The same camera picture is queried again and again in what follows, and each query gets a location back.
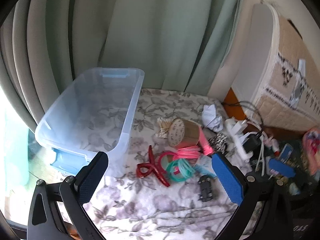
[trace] round lid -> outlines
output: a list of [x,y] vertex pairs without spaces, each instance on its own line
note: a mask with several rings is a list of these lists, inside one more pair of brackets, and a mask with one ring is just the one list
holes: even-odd
[[171,147],[178,145],[183,137],[185,132],[185,125],[182,119],[173,120],[169,132],[168,132],[168,143]]

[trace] black cable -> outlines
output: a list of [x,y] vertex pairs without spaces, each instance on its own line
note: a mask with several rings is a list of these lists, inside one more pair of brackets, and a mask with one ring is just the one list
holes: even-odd
[[234,104],[228,104],[228,103],[224,103],[224,102],[222,102],[221,104],[222,104],[222,105],[226,105],[226,106],[240,106],[240,107],[244,107],[244,108],[247,108],[247,109],[249,109],[250,111],[256,113],[256,114],[260,117],[260,120],[261,120],[261,130],[260,130],[259,133],[260,133],[260,135],[262,134],[263,129],[264,129],[263,118],[262,118],[259,110],[257,109],[257,107],[256,107],[253,103],[244,100],[244,101],[236,102],[236,103],[234,103]]

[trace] black toy car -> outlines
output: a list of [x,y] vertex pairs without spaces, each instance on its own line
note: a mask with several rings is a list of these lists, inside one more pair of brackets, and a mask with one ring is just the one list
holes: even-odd
[[200,177],[198,183],[200,184],[200,199],[202,202],[207,202],[213,199],[212,189],[211,189],[211,178],[208,175],[203,175]]

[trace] red hair clip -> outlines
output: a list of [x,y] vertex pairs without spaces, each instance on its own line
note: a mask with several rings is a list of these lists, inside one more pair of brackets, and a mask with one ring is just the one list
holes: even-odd
[[[155,157],[153,155],[151,145],[149,145],[148,155],[149,155],[149,163],[139,163],[137,165],[137,177],[144,178],[146,176],[149,176],[151,173],[154,173],[163,185],[165,185],[166,187],[169,187],[170,186],[169,182],[161,174],[161,172],[159,171],[159,167],[155,162]],[[146,172],[142,172],[141,171],[142,168],[146,168],[148,170]]]

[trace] curtain fold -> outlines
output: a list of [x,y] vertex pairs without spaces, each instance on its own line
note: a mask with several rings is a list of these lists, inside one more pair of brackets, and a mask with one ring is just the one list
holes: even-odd
[[1,31],[1,47],[2,54],[5,55],[4,62],[5,67],[7,68],[7,72],[9,74],[10,80],[21,98],[23,104],[28,109],[26,100],[23,96],[22,89],[20,87],[19,79],[16,72],[16,67],[14,64],[14,57],[13,57],[13,49],[12,49],[12,26],[13,26],[13,15],[14,15],[14,8],[11,10],[9,15],[7,16],[6,20],[4,21],[2,25],[2,31]]
[[60,93],[72,83],[68,40],[69,2],[70,0],[47,0],[45,9],[48,55]]
[[14,86],[7,73],[7,69],[4,65],[2,50],[0,54],[0,86],[13,109],[17,112],[29,129],[35,132],[37,124],[14,89]]
[[12,26],[12,48],[23,97],[36,123],[39,123],[44,111],[33,83],[27,49],[27,21],[30,1],[19,0],[16,4]]
[[140,68],[144,87],[184,91],[211,0],[116,0],[101,63]]
[[47,49],[45,13],[47,0],[31,0],[27,23],[27,46],[33,82],[46,112],[60,95]]
[[143,86],[207,94],[239,0],[19,0],[0,28],[0,85],[34,131],[83,71],[136,67]]
[[116,0],[75,0],[72,52],[75,76],[97,67]]
[[220,68],[228,49],[235,14],[239,0],[222,0],[223,4],[219,16],[215,21],[210,38],[205,44],[199,63],[190,79],[187,92],[205,95],[208,93],[212,81]]

